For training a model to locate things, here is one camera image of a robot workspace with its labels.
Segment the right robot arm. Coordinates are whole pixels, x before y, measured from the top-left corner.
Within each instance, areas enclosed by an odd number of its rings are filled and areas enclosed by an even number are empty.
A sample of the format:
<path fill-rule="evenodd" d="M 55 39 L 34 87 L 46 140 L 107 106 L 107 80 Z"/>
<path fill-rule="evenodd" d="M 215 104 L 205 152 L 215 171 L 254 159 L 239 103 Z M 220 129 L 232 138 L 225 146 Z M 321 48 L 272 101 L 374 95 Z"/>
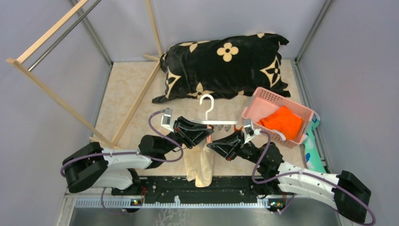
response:
<path fill-rule="evenodd" d="M 257 129 L 233 134 L 207 144 L 227 161 L 237 156 L 255 164 L 251 179 L 265 185 L 271 194 L 291 193 L 322 202 L 348 220 L 362 226 L 373 226 L 376 217 L 369 208 L 371 191 L 352 173 L 316 172 L 283 160 L 268 132 Z"/>

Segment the white clip hanger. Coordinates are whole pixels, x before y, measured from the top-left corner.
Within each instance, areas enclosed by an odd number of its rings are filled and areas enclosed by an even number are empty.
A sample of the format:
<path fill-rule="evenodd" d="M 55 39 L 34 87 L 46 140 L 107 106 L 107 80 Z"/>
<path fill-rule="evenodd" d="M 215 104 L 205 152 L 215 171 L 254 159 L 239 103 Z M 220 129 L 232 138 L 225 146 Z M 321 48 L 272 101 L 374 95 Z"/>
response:
<path fill-rule="evenodd" d="M 214 109 L 215 106 L 215 100 L 212 95 L 210 94 L 205 94 L 203 95 L 199 103 L 202 105 L 203 101 L 205 98 L 208 98 L 210 100 L 210 108 L 205 111 L 205 118 L 204 119 L 189 119 L 190 121 L 198 124 L 204 124 L 204 125 L 213 125 L 216 126 L 216 128 L 220 128 L 221 126 L 227 127 L 227 131 L 229 131 L 233 126 L 238 125 L 238 121 L 232 121 L 232 120 L 213 120 L 209 118 L 210 112 Z"/>

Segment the cream boxer underwear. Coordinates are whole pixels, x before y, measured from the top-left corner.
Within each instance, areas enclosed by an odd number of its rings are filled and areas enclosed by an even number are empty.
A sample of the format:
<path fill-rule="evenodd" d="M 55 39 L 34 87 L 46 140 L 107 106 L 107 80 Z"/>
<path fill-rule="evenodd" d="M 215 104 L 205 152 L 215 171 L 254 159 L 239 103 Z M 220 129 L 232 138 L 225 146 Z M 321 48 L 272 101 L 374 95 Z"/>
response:
<path fill-rule="evenodd" d="M 184 149 L 183 159 L 186 179 L 194 181 L 196 187 L 210 186 L 214 172 L 214 151 L 207 148 L 207 144 L 203 142 L 192 149 Z"/>

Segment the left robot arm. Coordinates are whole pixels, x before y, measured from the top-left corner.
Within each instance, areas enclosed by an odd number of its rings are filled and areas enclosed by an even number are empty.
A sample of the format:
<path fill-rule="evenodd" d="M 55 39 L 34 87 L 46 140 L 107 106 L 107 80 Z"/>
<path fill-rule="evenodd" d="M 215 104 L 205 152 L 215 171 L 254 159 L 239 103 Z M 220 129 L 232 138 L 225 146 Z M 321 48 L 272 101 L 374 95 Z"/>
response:
<path fill-rule="evenodd" d="M 136 149 L 116 150 L 92 142 L 62 162 L 61 176 L 70 193 L 92 187 L 110 187 L 137 194 L 141 182 L 136 169 L 154 169 L 182 159 L 184 148 L 193 147 L 214 133 L 211 125 L 195 123 L 182 116 L 170 123 L 167 135 L 144 135 Z"/>

